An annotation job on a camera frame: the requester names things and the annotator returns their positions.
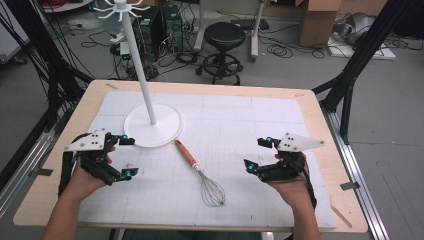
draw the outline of stand pole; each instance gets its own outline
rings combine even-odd
[[[122,13],[122,26],[124,27],[125,36],[127,37],[128,46],[130,47],[131,57],[134,62],[134,67],[137,72],[138,81],[141,85],[141,91],[143,92],[144,101],[146,102],[147,112],[149,113],[150,123],[155,125],[156,116],[152,107],[152,99],[150,98],[149,88],[147,86],[146,77],[144,76],[143,66],[141,64],[140,54],[138,54],[137,43],[135,41],[134,32],[132,30],[130,16],[128,12]]]

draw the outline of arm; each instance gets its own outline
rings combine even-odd
[[[41,239],[75,240],[78,212],[82,201],[105,185],[103,181],[82,169],[80,162],[77,161],[72,178],[60,195]]]
[[[292,182],[269,183],[292,208],[294,216],[294,239],[320,239],[315,212],[302,178]]]

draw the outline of stool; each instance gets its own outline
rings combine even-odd
[[[202,70],[205,70],[205,72],[213,76],[212,84],[215,84],[217,78],[235,76],[237,82],[233,85],[240,85],[240,77],[237,73],[243,70],[243,66],[237,58],[227,54],[227,51],[243,44],[246,38],[243,29],[231,23],[218,22],[205,29],[204,38],[219,53],[209,55],[202,65],[196,69],[196,74],[200,75]]]

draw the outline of gray floor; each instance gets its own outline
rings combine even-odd
[[[281,29],[291,23],[269,21],[271,30]],[[97,78],[113,72],[112,56],[107,47],[85,49],[87,31],[77,36],[67,35],[68,44],[83,64]],[[273,33],[285,41],[296,41],[296,28]],[[96,36],[107,43],[109,36]],[[278,58],[266,51],[268,45],[260,44],[259,58],[252,63],[249,58],[250,39],[232,51],[244,65],[240,74],[243,86],[277,88],[314,88],[337,76],[347,59],[330,57],[324,50],[323,59],[314,58],[293,50],[293,57]],[[350,118],[349,138],[356,159],[364,174],[374,202],[384,222],[390,239],[422,239],[424,235],[424,53],[407,49],[393,49],[395,61],[372,60],[360,75],[355,86]],[[204,44],[202,55],[213,52]],[[181,66],[174,63],[159,72]],[[154,81],[210,84],[210,77],[195,75],[195,66],[186,66],[158,76]],[[20,143],[46,109],[46,97],[31,64],[0,67],[0,152],[3,168]],[[218,84],[230,85],[235,79]],[[31,180],[19,192],[16,200],[0,220],[0,234],[5,239],[38,238],[42,228],[14,226],[12,219]],[[276,239],[285,234],[276,233]],[[370,233],[323,234],[323,239],[372,239]],[[80,229],[79,239],[107,239],[107,229]]]

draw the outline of whisk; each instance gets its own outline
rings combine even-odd
[[[175,144],[178,149],[184,155],[187,162],[194,168],[202,178],[202,200],[209,207],[220,207],[224,206],[225,203],[225,192],[224,189],[212,179],[206,177],[206,175],[200,170],[200,167],[197,165],[196,160],[184,147],[184,145],[179,141],[175,140]]]

